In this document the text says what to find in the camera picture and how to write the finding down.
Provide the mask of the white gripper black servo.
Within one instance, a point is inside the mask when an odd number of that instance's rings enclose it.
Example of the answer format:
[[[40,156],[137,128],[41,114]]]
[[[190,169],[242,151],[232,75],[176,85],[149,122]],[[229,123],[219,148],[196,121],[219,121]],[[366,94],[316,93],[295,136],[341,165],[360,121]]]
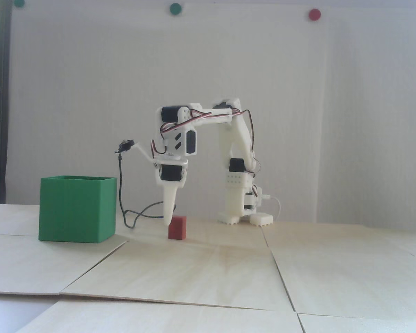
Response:
[[[154,164],[156,184],[163,187],[163,222],[168,227],[173,218],[177,190],[184,187],[187,179],[188,160],[154,160]]]

